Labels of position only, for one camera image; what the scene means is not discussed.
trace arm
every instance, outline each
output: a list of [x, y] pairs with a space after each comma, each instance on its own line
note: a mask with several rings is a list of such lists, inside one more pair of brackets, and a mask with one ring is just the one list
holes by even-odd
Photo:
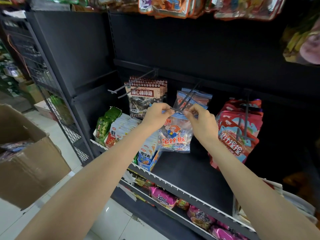
[[[197, 112], [195, 119], [190, 112]], [[266, 239], [320, 239], [320, 231], [305, 216], [242, 164], [219, 141], [214, 115], [193, 105], [185, 115], [193, 133], [218, 164], [258, 236]]]
[[143, 122], [72, 177], [16, 239], [84, 239], [128, 165], [174, 111], [165, 103], [148, 108]]

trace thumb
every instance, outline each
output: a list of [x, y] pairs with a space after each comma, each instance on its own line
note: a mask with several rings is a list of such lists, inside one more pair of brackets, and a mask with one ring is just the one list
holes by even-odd
[[193, 125], [196, 122], [195, 117], [193, 116], [192, 113], [190, 113], [189, 111], [183, 111], [183, 114], [188, 118], [188, 120], [190, 120], [191, 124]]
[[166, 119], [169, 118], [171, 115], [174, 114], [174, 110], [173, 109], [168, 109], [166, 112], [164, 112], [162, 114], [163, 117], [165, 117]]

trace person's left hand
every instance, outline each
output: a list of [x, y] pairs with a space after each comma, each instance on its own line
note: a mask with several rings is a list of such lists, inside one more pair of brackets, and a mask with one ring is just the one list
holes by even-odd
[[145, 126], [150, 134], [160, 129], [166, 122], [166, 119], [174, 114], [174, 110], [166, 103], [153, 103], [151, 107], [146, 110], [146, 115], [142, 120], [141, 125]]

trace wire mesh rack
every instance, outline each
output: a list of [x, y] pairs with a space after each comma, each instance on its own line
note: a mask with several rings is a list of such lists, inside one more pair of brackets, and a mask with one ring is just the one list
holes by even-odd
[[9, 44], [21, 57], [33, 82], [52, 94], [49, 98], [46, 98], [41, 89], [39, 89], [79, 160], [85, 165], [90, 153], [80, 136], [66, 101], [63, 100], [59, 85], [50, 74], [47, 64], [37, 48], [26, 21], [4, 16], [1, 16], [0, 19]]

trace cartoon character with orange hair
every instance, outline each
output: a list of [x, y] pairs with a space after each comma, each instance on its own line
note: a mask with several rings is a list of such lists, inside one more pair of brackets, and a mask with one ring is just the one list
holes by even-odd
[[175, 138], [179, 130], [181, 130], [181, 128], [178, 125], [170, 125], [169, 129], [167, 130], [168, 137]]

